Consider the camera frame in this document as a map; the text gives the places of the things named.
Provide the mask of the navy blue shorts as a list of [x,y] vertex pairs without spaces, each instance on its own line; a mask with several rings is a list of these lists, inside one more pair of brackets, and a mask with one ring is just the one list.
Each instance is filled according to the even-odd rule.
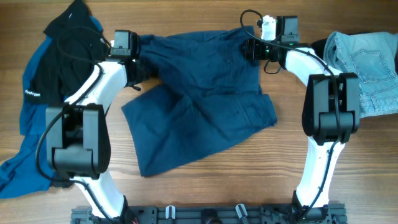
[[247,26],[142,36],[140,59],[160,84],[122,107],[141,176],[227,150],[277,123],[258,61],[239,51],[253,33]]

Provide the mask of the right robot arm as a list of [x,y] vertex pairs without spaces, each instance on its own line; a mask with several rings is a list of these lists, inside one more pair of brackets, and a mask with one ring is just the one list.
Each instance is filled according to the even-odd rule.
[[297,16],[260,16],[256,24],[261,36],[251,35],[242,43],[243,57],[277,62],[307,87],[302,127],[308,152],[287,213],[289,222],[325,222],[332,216],[328,193],[338,157],[359,128],[359,78],[331,68],[300,43]]

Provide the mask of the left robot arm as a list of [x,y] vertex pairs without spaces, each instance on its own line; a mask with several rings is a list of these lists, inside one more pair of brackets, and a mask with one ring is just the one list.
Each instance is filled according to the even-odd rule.
[[39,139],[46,145],[47,163],[58,174],[50,181],[77,185],[91,205],[95,223],[134,223],[126,197],[117,189],[108,166],[111,144],[106,114],[120,90],[148,77],[139,55],[141,38],[116,30],[102,60],[90,60],[93,70],[82,86],[63,103],[45,112],[46,129]]

